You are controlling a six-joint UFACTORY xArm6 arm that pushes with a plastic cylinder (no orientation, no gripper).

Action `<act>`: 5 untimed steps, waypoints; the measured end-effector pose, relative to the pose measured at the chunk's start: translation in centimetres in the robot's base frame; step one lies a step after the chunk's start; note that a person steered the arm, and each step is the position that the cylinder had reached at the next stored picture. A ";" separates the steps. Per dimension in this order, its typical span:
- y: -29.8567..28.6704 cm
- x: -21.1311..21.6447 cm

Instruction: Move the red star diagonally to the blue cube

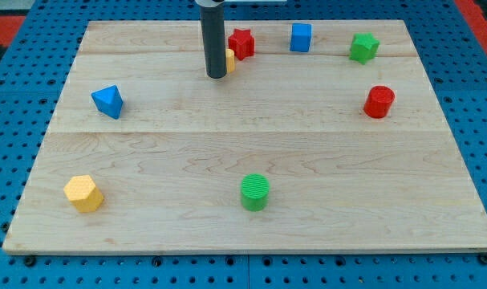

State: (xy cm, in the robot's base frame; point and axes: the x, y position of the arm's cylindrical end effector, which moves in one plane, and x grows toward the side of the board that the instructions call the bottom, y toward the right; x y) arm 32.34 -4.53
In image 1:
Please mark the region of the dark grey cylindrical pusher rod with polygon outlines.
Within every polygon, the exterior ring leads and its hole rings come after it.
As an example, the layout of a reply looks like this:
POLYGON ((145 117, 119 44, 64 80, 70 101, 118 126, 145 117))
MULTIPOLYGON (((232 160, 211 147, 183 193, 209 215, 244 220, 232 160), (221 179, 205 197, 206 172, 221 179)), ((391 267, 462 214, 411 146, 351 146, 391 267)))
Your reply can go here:
POLYGON ((199 0, 206 73, 220 79, 227 73, 225 60, 224 1, 199 0))

